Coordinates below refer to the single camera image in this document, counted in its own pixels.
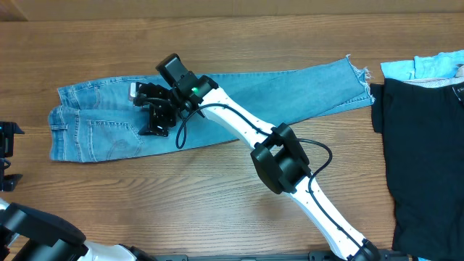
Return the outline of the light blue denim jeans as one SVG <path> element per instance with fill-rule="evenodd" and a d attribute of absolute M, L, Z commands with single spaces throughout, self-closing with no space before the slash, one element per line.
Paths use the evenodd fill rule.
<path fill-rule="evenodd" d="M 212 74 L 232 100 L 265 122 L 293 124 L 370 106 L 366 69 L 348 58 L 301 70 Z M 103 162 L 176 151 L 168 136 L 141 136 L 148 113 L 129 99 L 131 84 L 166 87 L 160 75 L 100 78 L 59 88 L 61 104 L 49 114 L 50 157 L 60 162 Z"/>

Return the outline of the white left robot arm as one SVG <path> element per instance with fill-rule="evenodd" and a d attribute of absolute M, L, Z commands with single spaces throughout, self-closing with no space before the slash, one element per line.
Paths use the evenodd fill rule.
<path fill-rule="evenodd" d="M 19 237 L 28 239 L 13 257 L 18 261 L 150 261 L 153 256 L 134 246 L 106 246 L 66 220 L 32 207 L 1 200 L 1 259 Z"/>

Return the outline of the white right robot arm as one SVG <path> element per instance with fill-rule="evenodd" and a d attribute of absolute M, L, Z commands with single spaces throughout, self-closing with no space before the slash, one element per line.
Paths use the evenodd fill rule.
<path fill-rule="evenodd" d="M 291 198 L 323 234 L 331 251 L 341 260 L 376 261 L 378 248 L 351 226 L 323 193 L 311 171 L 302 144 L 285 123 L 267 123 L 237 104 L 213 79 L 197 77 L 177 54 L 157 65 L 169 85 L 135 82 L 128 98 L 137 107 L 147 107 L 149 123 L 140 135 L 166 137 L 171 127 L 186 135 L 186 123 L 196 114 L 225 128 L 251 150 L 260 180 L 275 194 Z"/>

